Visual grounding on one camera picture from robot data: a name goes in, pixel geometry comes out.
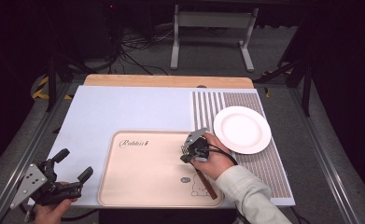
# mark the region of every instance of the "plate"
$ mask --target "plate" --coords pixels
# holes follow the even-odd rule
[[[272,138],[267,120],[244,106],[230,106],[221,110],[215,116],[214,132],[225,147],[242,154],[262,151]]]

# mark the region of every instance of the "long sleeve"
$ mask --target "long sleeve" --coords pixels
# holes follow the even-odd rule
[[[244,166],[229,168],[218,177],[216,184],[250,223],[290,223],[270,202],[270,188]]]

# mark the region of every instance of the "hazard tape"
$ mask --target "hazard tape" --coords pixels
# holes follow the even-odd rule
[[[44,100],[48,100],[49,99],[49,95],[48,94],[44,94],[42,93],[43,88],[46,86],[46,84],[49,81],[49,76],[48,75],[44,75],[42,80],[40,80],[39,85],[36,88],[36,91],[33,94],[33,98],[40,98],[40,99],[44,99]],[[67,94],[64,96],[65,100],[72,100],[74,99],[74,95],[73,94]]]

